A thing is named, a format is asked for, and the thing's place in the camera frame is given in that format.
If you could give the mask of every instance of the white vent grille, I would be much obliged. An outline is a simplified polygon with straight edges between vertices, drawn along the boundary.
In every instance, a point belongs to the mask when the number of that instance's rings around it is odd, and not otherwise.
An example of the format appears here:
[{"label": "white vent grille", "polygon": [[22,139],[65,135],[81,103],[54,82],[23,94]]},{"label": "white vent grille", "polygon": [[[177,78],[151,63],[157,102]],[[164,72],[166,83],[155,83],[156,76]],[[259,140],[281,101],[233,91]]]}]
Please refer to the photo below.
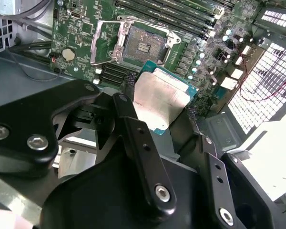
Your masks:
[{"label": "white vent grille", "polygon": [[16,28],[12,21],[0,19],[0,52],[13,46],[15,38]]},{"label": "white vent grille", "polygon": [[266,10],[262,20],[283,26],[286,28],[286,14]]},{"label": "white vent grille", "polygon": [[[262,100],[272,95],[286,82],[286,49],[272,43],[242,85],[242,96]],[[267,122],[286,102],[286,85],[264,101],[249,102],[238,90],[228,107],[245,134],[254,126]]]}]

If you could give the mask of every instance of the cpu socket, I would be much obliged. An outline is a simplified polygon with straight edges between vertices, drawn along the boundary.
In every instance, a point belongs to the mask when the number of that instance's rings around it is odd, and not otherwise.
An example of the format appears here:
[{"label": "cpu socket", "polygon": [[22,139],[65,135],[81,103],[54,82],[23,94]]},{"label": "cpu socket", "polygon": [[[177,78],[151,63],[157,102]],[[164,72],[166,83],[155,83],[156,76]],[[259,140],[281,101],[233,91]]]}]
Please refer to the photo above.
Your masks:
[{"label": "cpu socket", "polygon": [[[96,62],[96,42],[103,23],[119,23],[118,40],[109,52],[111,60]],[[98,21],[91,47],[91,65],[115,61],[135,69],[148,61],[164,65],[171,48],[181,39],[166,27],[154,25],[134,16],[118,16],[118,21]]]}]

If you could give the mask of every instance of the motherboard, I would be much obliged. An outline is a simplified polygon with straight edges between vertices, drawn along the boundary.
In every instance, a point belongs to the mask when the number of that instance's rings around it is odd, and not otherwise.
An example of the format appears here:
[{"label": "motherboard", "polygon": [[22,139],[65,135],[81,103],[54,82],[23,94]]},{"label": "motherboard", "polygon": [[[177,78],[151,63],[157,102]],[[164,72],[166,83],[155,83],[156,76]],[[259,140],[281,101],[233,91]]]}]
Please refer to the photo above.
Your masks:
[{"label": "motherboard", "polygon": [[206,117],[228,100],[225,76],[244,73],[230,65],[252,47],[259,10],[255,0],[55,1],[51,67],[119,88],[150,60],[199,89],[193,103]]}]

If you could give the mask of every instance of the red wire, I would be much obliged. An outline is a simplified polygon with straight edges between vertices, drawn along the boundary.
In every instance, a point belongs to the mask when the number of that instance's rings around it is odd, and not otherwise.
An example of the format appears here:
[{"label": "red wire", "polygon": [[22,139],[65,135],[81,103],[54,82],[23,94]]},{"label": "red wire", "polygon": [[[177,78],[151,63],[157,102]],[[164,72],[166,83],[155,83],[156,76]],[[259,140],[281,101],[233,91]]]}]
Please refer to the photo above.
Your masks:
[{"label": "red wire", "polygon": [[245,80],[248,78],[249,74],[248,74],[247,65],[246,65],[247,63],[245,62],[245,59],[244,59],[243,54],[240,53],[240,56],[242,57],[242,59],[243,59],[243,65],[245,66],[245,77],[243,78],[243,80],[242,80],[241,83],[240,83],[240,86],[239,86],[239,94],[240,94],[240,96],[241,96],[243,99],[245,99],[246,101],[248,101],[248,102],[260,102],[260,101],[264,101],[264,100],[270,99],[271,97],[276,96],[276,95],[283,89],[283,87],[286,85],[286,81],[285,81],[281,86],[279,86],[279,88],[278,88],[275,92],[273,92],[271,95],[269,95],[269,96],[267,96],[266,98],[263,98],[263,99],[251,100],[251,99],[245,98],[245,97],[242,95],[242,86],[243,86]]}]

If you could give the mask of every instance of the black mounting arm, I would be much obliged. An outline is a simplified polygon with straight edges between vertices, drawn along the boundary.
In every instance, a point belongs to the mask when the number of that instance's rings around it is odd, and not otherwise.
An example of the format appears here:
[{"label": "black mounting arm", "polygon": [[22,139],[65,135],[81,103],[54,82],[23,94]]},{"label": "black mounting arm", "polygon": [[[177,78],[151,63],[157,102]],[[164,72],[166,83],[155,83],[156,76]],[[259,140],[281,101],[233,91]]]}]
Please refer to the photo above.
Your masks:
[{"label": "black mounting arm", "polygon": [[170,129],[181,162],[196,171],[159,156],[132,98],[83,80],[0,107],[0,173],[44,175],[58,142],[82,128],[96,130],[97,165],[48,196],[41,229],[286,228],[241,161],[219,160],[186,110]]}]

